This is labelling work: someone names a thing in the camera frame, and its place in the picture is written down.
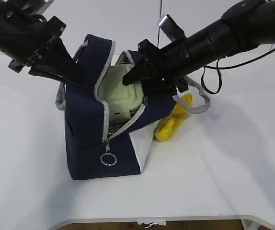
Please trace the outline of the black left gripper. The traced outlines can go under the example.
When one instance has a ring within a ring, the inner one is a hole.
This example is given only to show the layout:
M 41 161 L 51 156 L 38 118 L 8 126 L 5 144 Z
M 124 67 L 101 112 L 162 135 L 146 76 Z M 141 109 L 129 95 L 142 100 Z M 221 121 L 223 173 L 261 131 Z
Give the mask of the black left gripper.
M 23 33 L 10 35 L 10 57 L 8 67 L 20 72 L 23 67 L 30 68 L 32 76 L 44 77 L 62 83 L 81 85 L 84 73 L 75 63 L 59 38 L 66 28 L 58 17 L 47 20 L 42 15 L 32 15 L 33 23 Z M 46 63 L 36 63 L 41 53 L 49 47 Z

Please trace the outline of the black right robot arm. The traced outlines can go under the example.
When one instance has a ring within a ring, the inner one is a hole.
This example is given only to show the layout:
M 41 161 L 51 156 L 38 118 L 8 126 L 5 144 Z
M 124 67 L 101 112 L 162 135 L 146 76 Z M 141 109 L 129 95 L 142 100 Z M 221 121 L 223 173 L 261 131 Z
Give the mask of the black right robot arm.
M 143 92 L 180 92 L 188 89 L 188 74 L 225 57 L 275 44 L 275 0 L 243 0 L 229 8 L 220 19 L 187 37 L 169 15 L 163 15 L 159 28 L 170 39 L 163 48 L 149 40 L 138 44 L 141 58 L 123 77 L 122 83 L 140 82 Z

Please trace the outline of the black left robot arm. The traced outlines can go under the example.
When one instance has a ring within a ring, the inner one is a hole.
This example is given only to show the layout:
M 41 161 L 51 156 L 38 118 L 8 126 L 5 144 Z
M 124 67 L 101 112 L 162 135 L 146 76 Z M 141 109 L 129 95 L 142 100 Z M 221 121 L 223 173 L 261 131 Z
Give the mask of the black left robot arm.
M 11 58 L 8 67 L 19 73 L 82 85 L 83 71 L 61 40 L 66 24 L 43 12 L 51 0 L 0 0 L 0 52 Z

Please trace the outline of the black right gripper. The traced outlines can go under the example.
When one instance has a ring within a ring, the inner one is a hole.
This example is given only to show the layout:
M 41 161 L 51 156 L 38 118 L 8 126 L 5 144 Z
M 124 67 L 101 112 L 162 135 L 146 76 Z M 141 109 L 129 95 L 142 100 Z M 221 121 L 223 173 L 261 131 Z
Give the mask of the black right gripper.
M 186 40 L 187 37 L 180 37 L 161 49 L 147 39 L 141 41 L 138 52 L 142 58 L 123 77 L 123 85 L 141 82 L 144 93 L 169 92 L 173 87 L 179 92 L 187 91 L 184 76 L 177 73 L 190 56 Z

